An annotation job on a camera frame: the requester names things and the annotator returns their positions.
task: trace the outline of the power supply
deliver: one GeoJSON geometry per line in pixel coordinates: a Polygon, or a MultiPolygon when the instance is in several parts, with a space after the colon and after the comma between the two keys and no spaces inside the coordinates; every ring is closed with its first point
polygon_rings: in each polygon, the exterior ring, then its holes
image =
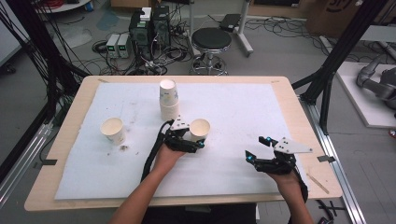
{"type": "Polygon", "coordinates": [[[108,56],[110,58],[119,58],[119,48],[117,48],[117,43],[119,42],[120,35],[112,35],[107,43],[106,48],[108,52],[108,56]]]}
{"type": "Polygon", "coordinates": [[[119,48],[120,57],[129,58],[129,55],[131,55],[132,51],[131,37],[127,34],[122,34],[117,46],[119,48]]]}

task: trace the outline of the cardboard box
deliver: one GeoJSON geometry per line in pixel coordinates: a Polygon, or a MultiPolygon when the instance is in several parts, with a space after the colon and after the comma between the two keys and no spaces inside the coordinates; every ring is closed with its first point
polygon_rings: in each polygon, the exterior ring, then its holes
{"type": "Polygon", "coordinates": [[[340,37],[360,8],[355,3],[353,0],[317,0],[306,19],[306,30],[311,35],[340,37]]]}
{"type": "Polygon", "coordinates": [[[111,0],[112,7],[155,7],[161,0],[111,0]]]}

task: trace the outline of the stacked paper cups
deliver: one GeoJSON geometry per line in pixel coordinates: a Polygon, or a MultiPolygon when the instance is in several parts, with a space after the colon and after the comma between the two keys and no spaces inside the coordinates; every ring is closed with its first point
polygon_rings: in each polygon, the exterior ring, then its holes
{"type": "Polygon", "coordinates": [[[176,82],[164,79],[160,83],[161,118],[164,121],[175,119],[179,114],[176,82]]]}

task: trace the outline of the human arm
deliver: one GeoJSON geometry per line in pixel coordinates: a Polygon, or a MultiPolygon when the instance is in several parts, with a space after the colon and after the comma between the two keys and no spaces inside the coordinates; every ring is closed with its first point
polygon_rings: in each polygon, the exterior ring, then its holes
{"type": "Polygon", "coordinates": [[[162,145],[151,172],[122,203],[108,223],[141,223],[155,190],[184,154],[185,152],[173,151],[162,145]]]}
{"type": "Polygon", "coordinates": [[[272,175],[277,183],[280,194],[286,201],[290,210],[291,221],[293,224],[313,224],[314,220],[305,206],[303,195],[301,193],[298,178],[294,172],[288,175],[272,175]]]}

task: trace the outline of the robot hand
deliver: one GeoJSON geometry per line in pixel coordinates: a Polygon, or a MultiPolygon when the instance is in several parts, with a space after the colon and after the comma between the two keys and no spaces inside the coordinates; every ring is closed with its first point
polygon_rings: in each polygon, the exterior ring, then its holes
{"type": "Polygon", "coordinates": [[[158,133],[157,140],[155,141],[155,144],[152,147],[148,158],[146,159],[141,181],[143,181],[149,174],[151,164],[154,161],[154,158],[157,155],[158,150],[160,150],[162,144],[166,144],[174,151],[183,151],[189,153],[195,153],[199,148],[203,148],[205,146],[205,140],[192,142],[183,139],[184,134],[190,130],[189,127],[190,125],[184,122],[180,116],[178,116],[177,119],[168,120],[163,124],[158,133]],[[165,125],[170,125],[170,127],[165,133],[163,133],[163,128],[165,125]]]}
{"type": "Polygon", "coordinates": [[[188,132],[189,124],[186,124],[180,116],[175,120],[171,120],[171,127],[166,131],[164,143],[174,151],[183,151],[189,153],[195,153],[199,148],[203,148],[204,141],[200,140],[197,142],[192,142],[183,139],[183,136],[186,132],[188,132]]]}
{"type": "MultiPolygon", "coordinates": [[[[259,142],[265,144],[266,146],[274,147],[278,143],[276,140],[267,137],[259,137],[259,142]]],[[[252,164],[258,172],[264,172],[274,175],[287,175],[295,167],[296,159],[293,154],[287,154],[279,151],[274,151],[275,158],[271,160],[257,159],[255,155],[249,151],[245,151],[246,160],[248,163],[252,164]]]]}

